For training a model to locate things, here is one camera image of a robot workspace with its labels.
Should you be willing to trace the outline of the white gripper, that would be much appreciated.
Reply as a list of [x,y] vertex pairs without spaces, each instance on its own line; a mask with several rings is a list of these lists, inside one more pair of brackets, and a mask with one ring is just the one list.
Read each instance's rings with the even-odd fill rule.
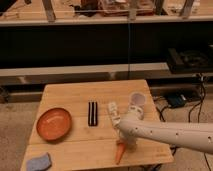
[[137,139],[127,133],[119,132],[118,143],[124,143],[128,148],[134,149],[137,146]]

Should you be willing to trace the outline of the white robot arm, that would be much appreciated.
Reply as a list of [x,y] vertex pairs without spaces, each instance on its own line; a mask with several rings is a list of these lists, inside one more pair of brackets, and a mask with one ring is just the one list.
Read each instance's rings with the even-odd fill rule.
[[145,121],[143,116],[142,108],[130,106],[117,128],[127,137],[145,138],[213,154],[213,124]]

